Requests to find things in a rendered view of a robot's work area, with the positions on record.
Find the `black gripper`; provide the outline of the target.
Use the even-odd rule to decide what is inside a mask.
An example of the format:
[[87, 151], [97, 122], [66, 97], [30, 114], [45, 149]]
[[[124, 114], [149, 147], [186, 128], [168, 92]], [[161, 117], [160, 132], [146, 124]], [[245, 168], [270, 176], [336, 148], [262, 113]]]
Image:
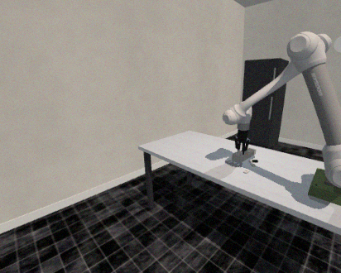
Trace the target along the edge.
[[[241, 146], [241, 143], [242, 143], [242, 154], [241, 154], [241, 156], [244, 155], [244, 151], [246, 151], [247, 148], [248, 148], [248, 144], [250, 142], [250, 139], [247, 138], [247, 133], [248, 133], [248, 131], [240, 131], [240, 130], [238, 130], [238, 135], [234, 137], [234, 139], [235, 139], [235, 148], [238, 149], [237, 156], [240, 156], [240, 146]], [[240, 135], [243, 135], [243, 136], [240, 136]], [[246, 142], [246, 145], [245, 145], [246, 139], [247, 139], [247, 142]]]

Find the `grey three-compartment bin rack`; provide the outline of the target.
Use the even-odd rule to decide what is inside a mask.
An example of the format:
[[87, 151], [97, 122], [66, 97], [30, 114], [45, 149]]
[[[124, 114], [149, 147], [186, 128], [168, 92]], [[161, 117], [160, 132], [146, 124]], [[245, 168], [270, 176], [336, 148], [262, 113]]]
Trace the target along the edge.
[[235, 152], [235, 153], [232, 154], [232, 160], [235, 160], [235, 161], [238, 161], [238, 162], [243, 162], [246, 159], [250, 158], [251, 156], [254, 156], [256, 154], [256, 150], [248, 147], [248, 150], [244, 151], [243, 157], [241, 157], [241, 151], [240, 151], [240, 156], [237, 156], [236, 155], [237, 153], [238, 152]]

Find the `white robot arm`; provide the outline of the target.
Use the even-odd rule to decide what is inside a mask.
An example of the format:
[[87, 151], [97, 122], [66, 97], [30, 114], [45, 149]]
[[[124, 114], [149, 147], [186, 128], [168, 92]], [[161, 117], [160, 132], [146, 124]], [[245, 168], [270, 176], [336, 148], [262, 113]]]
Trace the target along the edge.
[[326, 142], [322, 149], [327, 178], [324, 183], [341, 188], [341, 107], [325, 66], [325, 53], [332, 41], [325, 34], [316, 35], [309, 31], [293, 37], [287, 45], [291, 62], [283, 72], [244, 102], [227, 110], [223, 114], [223, 121], [228, 125], [237, 124], [240, 131], [249, 130], [252, 105], [298, 74], [303, 74]]

